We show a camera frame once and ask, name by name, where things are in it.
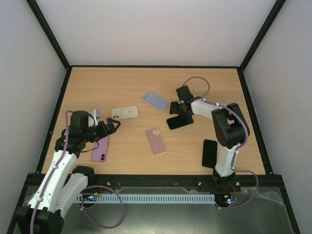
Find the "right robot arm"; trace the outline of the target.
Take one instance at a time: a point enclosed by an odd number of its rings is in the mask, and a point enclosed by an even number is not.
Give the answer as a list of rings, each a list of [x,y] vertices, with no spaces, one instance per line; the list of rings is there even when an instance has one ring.
[[[179,101],[172,101],[170,114],[175,117],[166,120],[169,129],[174,130],[194,122],[192,116],[200,115],[213,121],[217,141],[222,146],[213,167],[213,187],[218,191],[229,188],[234,182],[234,165],[240,148],[250,135],[249,127],[237,103],[223,105],[194,97],[188,86],[176,89]]]

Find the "pink phone case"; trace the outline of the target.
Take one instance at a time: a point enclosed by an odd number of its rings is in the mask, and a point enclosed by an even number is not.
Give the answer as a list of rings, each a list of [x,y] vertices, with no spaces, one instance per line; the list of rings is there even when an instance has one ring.
[[[146,130],[145,134],[146,134],[151,152],[154,156],[163,154],[167,151],[160,129],[158,127],[154,127],[154,128]]]

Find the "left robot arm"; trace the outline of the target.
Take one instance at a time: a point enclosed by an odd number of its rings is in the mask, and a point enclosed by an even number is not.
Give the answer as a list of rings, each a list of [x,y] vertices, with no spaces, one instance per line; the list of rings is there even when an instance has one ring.
[[[77,196],[95,187],[94,169],[74,165],[88,142],[98,143],[121,125],[110,117],[106,121],[97,119],[97,110],[65,112],[65,129],[56,141],[50,167],[27,205],[15,212],[21,233],[61,233],[66,214]]]

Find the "black screen phone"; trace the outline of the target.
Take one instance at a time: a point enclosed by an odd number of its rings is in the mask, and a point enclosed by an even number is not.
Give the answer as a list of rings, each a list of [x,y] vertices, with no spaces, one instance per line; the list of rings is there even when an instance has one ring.
[[[193,124],[194,120],[192,117],[176,116],[176,117],[166,119],[166,122],[167,122],[169,129],[174,130],[180,127]]]

